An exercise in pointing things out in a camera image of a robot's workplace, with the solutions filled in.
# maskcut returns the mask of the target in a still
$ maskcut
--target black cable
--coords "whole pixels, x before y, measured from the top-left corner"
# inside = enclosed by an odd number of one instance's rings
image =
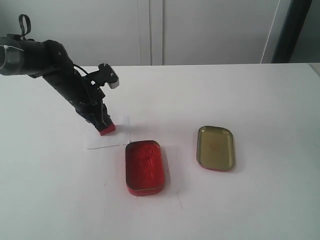
[[[82,67],[80,67],[79,65],[73,64],[73,66],[75,66],[76,68],[80,69],[80,70],[81,70],[82,72],[84,72],[86,75],[89,74],[86,70],[84,70],[84,69],[83,69]]]

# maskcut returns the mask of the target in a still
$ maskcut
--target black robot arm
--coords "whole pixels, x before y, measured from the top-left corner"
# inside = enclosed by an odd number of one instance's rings
[[[31,30],[26,15],[19,17],[20,25],[23,25],[23,18],[26,18],[27,29]],[[108,64],[100,64],[98,71],[81,76],[62,44],[53,40],[27,40],[22,27],[21,30],[21,35],[0,37],[0,74],[43,77],[101,135],[114,131],[115,125],[103,103],[105,94],[100,89],[106,83],[112,89],[119,85],[113,69]]]

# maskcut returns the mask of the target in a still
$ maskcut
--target white wall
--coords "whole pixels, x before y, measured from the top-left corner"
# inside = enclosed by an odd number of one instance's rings
[[[271,61],[291,0],[0,0],[0,36],[61,42],[82,66]]]
[[[313,0],[290,62],[320,63],[320,0]]]

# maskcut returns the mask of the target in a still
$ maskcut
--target table surface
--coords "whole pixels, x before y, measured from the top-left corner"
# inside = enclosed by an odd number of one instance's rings
[[[125,146],[86,150],[88,124],[42,78],[0,76],[0,239],[320,239],[320,78],[307,64],[114,69],[104,102],[130,116],[131,141],[159,142],[164,190],[130,195]],[[232,171],[198,165],[205,125],[233,133]]]

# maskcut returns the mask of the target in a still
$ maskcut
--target red tin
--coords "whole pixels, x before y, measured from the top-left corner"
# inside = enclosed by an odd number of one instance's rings
[[[161,192],[165,185],[165,171],[161,148],[156,141],[136,141],[126,146],[125,178],[132,195],[145,196]]]

